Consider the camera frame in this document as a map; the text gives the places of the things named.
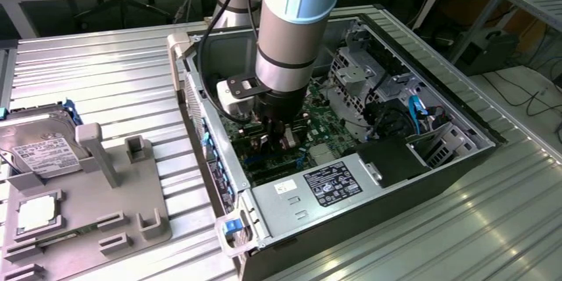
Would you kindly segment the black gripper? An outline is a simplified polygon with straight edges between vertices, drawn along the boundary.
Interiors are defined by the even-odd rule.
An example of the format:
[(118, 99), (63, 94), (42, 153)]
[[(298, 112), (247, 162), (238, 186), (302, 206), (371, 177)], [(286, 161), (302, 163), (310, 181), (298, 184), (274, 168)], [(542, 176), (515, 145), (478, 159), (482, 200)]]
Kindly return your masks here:
[(271, 90), (258, 96), (258, 118), (272, 144), (278, 144), (284, 126), (294, 122), (302, 110), (306, 93), (307, 88), (302, 88), (291, 92)]

